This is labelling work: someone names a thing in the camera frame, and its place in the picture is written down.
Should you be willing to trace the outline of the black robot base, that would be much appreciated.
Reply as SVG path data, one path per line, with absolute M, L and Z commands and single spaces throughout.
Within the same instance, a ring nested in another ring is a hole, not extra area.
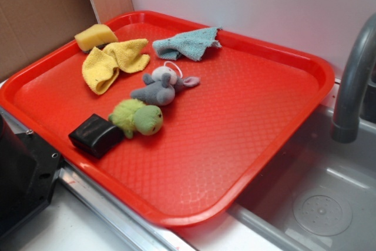
M 52 200 L 62 157 L 37 133 L 14 133 L 1 117 L 1 239 Z

